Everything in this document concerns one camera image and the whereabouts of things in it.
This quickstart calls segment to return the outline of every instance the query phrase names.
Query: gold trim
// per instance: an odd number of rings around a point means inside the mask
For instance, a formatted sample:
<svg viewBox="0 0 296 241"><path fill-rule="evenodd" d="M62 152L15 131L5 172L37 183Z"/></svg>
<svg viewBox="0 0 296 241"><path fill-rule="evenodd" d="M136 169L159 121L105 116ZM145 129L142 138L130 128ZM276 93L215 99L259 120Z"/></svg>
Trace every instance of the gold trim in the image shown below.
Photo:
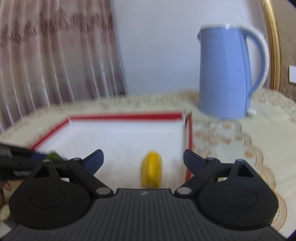
<svg viewBox="0 0 296 241"><path fill-rule="evenodd" d="M281 85L281 52L276 18L271 0L261 0L267 26L270 53L269 88L279 91Z"/></svg>

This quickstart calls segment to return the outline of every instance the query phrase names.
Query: white wall outlet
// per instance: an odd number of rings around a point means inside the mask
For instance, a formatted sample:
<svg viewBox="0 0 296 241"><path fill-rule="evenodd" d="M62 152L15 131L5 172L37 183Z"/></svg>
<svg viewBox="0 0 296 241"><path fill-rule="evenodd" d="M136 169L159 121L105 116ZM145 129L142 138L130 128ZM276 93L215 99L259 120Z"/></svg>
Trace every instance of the white wall outlet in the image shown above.
<svg viewBox="0 0 296 241"><path fill-rule="evenodd" d="M296 84L296 66L289 66L289 82Z"/></svg>

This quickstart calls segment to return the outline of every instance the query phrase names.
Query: blue electric kettle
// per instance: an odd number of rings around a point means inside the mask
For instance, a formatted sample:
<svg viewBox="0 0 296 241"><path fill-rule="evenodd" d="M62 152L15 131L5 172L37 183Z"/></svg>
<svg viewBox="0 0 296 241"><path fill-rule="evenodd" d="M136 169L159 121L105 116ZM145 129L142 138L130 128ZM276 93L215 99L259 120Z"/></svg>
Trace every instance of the blue electric kettle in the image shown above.
<svg viewBox="0 0 296 241"><path fill-rule="evenodd" d="M252 85L246 38L258 46L261 68ZM263 34L252 26L230 24L201 27L199 108L219 119L249 113L251 96L263 86L269 71L269 49Z"/></svg>

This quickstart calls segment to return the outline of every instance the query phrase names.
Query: curtain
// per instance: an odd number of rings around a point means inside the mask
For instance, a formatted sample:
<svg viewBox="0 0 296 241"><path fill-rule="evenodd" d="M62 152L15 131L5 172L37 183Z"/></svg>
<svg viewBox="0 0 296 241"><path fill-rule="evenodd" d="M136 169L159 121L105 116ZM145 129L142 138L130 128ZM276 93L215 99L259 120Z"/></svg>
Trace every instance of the curtain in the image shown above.
<svg viewBox="0 0 296 241"><path fill-rule="evenodd" d="M109 0L0 0L0 129L51 104L124 95Z"/></svg>

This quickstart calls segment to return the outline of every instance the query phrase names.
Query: floral tablecloth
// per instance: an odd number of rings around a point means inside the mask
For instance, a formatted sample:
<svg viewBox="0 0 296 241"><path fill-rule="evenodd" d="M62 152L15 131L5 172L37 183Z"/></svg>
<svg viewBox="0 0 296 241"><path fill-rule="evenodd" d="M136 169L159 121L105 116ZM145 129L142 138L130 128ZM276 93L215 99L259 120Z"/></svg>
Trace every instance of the floral tablecloth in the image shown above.
<svg viewBox="0 0 296 241"><path fill-rule="evenodd" d="M198 93L98 99L38 110L0 135L1 142L31 146L69 114L186 110L193 114L194 151L222 162L243 158L279 200L272 226L284 236L296 228L296 103L278 92L259 90L251 107L257 115L220 121L197 108Z"/></svg>

